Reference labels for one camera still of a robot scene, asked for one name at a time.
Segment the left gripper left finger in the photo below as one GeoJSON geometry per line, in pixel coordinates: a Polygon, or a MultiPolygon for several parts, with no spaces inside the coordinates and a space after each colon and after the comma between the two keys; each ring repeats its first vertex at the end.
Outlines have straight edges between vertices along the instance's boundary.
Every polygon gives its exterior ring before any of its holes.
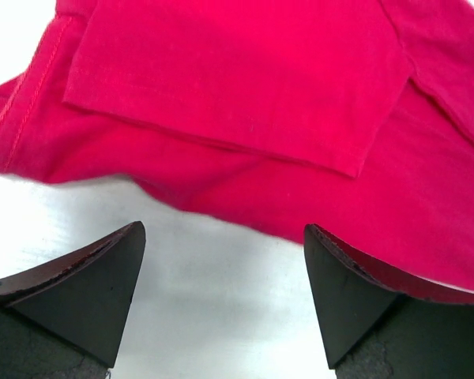
{"type": "Polygon", "coordinates": [[[0,378],[108,378],[145,252],[130,223],[0,279],[0,378]]]}

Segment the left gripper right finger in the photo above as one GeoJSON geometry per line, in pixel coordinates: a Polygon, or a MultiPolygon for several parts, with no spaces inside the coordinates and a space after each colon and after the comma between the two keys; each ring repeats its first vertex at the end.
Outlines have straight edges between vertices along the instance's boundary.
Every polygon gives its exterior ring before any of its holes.
{"type": "Polygon", "coordinates": [[[337,377],[474,378],[473,293],[408,274],[315,224],[304,256],[337,377]]]}

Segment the red t-shirt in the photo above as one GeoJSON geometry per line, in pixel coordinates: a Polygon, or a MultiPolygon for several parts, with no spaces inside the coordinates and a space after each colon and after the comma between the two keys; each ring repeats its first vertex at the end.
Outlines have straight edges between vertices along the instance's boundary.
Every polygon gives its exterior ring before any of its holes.
{"type": "Polygon", "coordinates": [[[59,1],[0,85],[0,173],[315,223],[383,287],[474,304],[474,7],[59,1]]]}

